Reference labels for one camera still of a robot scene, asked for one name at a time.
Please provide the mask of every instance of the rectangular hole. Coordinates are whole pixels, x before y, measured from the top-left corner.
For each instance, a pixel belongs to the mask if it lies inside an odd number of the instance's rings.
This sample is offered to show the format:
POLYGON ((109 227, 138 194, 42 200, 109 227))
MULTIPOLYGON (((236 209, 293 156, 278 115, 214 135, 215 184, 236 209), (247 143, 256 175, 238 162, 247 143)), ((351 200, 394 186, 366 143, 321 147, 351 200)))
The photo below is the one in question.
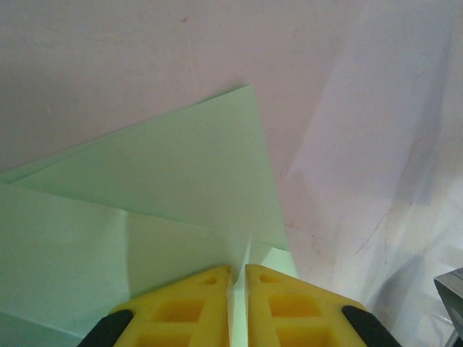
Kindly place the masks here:
POLYGON ((273 317, 316 317, 321 315, 317 303, 307 294, 278 294, 268 298, 273 317))
POLYGON ((281 347, 338 347, 328 327, 278 327, 276 329, 281 347))
POLYGON ((197 322, 203 310, 202 299, 171 299, 156 312, 154 322, 197 322))
POLYGON ((135 347, 188 347, 190 340, 189 334, 146 334, 138 338, 135 347))

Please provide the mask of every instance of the light green sheet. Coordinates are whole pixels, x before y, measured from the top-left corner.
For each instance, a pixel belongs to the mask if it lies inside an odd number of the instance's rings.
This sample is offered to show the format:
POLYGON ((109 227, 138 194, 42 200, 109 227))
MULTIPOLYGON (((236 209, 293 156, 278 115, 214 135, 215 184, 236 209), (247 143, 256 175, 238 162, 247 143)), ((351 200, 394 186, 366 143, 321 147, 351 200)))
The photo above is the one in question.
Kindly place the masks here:
POLYGON ((0 211, 0 312, 74 335, 133 296, 232 261, 220 231, 173 220, 4 184, 0 211))
MULTIPOLYGON (((245 262, 267 262, 295 274, 251 86, 17 168, 0 181, 10 184, 1 186, 9 193, 0 199, 0 224, 9 223, 10 232, 0 257, 25 268, 0 284, 8 298, 2 311, 16 317, 82 335, 114 303, 194 270, 229 263, 238 273, 245 262), (44 271, 52 275, 41 282, 44 271), (26 291, 22 304, 14 281, 26 291)), ((242 280, 235 298, 233 344, 245 346, 242 280)))

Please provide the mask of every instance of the white wall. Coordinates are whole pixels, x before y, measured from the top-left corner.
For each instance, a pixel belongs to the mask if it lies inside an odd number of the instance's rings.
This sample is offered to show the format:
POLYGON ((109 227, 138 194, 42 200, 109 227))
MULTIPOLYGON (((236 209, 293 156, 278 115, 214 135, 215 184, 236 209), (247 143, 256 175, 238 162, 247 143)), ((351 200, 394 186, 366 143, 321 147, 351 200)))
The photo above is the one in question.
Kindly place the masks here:
POLYGON ((4 1, 0 170, 252 83, 302 278, 441 346, 432 278, 463 258, 456 18, 450 0, 4 1))

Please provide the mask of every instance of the black rubber pad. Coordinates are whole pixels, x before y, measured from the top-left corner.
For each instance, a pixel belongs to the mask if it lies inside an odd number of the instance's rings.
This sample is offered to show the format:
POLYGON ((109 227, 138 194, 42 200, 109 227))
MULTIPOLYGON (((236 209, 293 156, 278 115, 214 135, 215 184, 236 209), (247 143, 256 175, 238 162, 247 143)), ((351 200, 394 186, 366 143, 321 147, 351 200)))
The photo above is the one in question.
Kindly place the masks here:
POLYGON ((132 311, 123 309, 102 318, 77 347, 112 347, 133 318, 132 311))
POLYGON ((342 313, 367 347, 401 347, 371 313, 353 306, 344 306, 342 313))

